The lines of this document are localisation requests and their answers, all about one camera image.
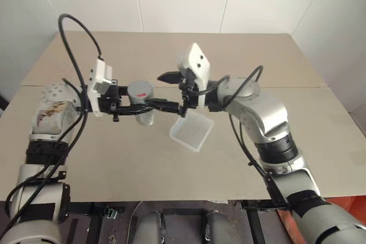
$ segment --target orange object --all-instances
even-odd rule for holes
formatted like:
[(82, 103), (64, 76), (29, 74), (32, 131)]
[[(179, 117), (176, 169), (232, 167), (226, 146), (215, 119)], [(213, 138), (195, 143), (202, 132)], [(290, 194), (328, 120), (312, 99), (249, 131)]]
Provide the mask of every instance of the orange object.
[[(327, 201), (342, 207), (366, 225), (366, 195), (359, 197), (334, 197), (327, 199)], [(292, 242), (294, 244), (306, 244), (291, 213), (282, 210), (277, 212)]]

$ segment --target white wall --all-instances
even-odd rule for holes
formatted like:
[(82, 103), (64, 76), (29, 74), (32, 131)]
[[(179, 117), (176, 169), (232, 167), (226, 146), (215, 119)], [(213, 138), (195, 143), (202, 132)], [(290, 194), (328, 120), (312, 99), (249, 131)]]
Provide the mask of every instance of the white wall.
[(0, 0), (0, 94), (10, 100), (52, 41), (56, 15), (48, 0)]
[(52, 39), (60, 13), (98, 31), (289, 33), (348, 111), (365, 103), (366, 0), (0, 0), (5, 98)]

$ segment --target clear plastic tray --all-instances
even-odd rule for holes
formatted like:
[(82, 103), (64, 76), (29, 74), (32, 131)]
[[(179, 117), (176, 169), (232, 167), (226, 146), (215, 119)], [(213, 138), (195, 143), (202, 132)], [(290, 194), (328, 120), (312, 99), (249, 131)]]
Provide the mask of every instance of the clear plastic tray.
[(188, 110), (185, 118), (178, 118), (170, 129), (169, 136), (186, 148), (199, 152), (209, 135), (214, 120)]

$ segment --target beige tabletop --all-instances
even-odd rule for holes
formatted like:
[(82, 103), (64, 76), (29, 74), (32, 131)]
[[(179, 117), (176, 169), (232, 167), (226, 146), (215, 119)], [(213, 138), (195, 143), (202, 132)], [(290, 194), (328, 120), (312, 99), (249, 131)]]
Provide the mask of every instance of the beige tabletop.
[[(194, 41), (211, 62), (215, 79), (223, 74), (243, 76), (263, 64), (262, 90), (279, 97), (286, 105), (292, 134), (322, 195), (366, 194), (365, 138), (290, 36), (96, 35), (121, 85), (136, 78), (153, 81), (156, 75), (175, 70), (174, 56)], [(95, 59), (92, 45), (80, 33), (71, 32), (68, 37), (82, 71), (87, 74)], [(31, 116), (43, 89), (40, 86), (59, 82), (60, 77), (76, 81), (69, 63), (56, 37), (1, 117), (0, 200), (14, 187), (24, 160)], [(157, 97), (180, 100), (177, 88), (162, 87), (165, 84), (158, 82), (156, 85)], [(212, 118), (215, 126), (199, 153), (169, 138), (169, 129), (177, 119), (174, 114), (157, 112), (155, 124), (149, 127), (140, 126), (133, 117), (121, 117), (119, 123), (113, 123), (108, 115), (102, 118), (90, 115), (81, 139), (67, 159), (66, 182), (71, 184), (71, 200), (269, 198), (261, 178), (247, 165), (228, 115), (204, 115)], [(253, 144), (247, 138), (246, 141), (257, 156)]]
[[(197, 42), (211, 64), (211, 79), (225, 74), (244, 77), (264, 66), (262, 87), (324, 87), (323, 79), (288, 34), (164, 34), (95, 32), (103, 56), (120, 85), (144, 79), (156, 81), (177, 70), (177, 56)], [(97, 52), (83, 32), (69, 31), (67, 39), (84, 78), (94, 66)], [(77, 81), (61, 38), (57, 35), (22, 85), (49, 85), (62, 77)]]

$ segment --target silver cylindrical can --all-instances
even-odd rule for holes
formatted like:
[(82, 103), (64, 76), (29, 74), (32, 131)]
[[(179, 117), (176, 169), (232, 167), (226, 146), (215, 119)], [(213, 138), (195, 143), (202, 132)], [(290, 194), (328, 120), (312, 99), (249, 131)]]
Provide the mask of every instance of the silver cylindrical can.
[[(145, 104), (146, 100), (154, 98), (154, 84), (136, 80), (130, 83), (127, 93), (132, 104)], [(136, 120), (140, 125), (149, 126), (154, 124), (154, 110), (136, 115)]]

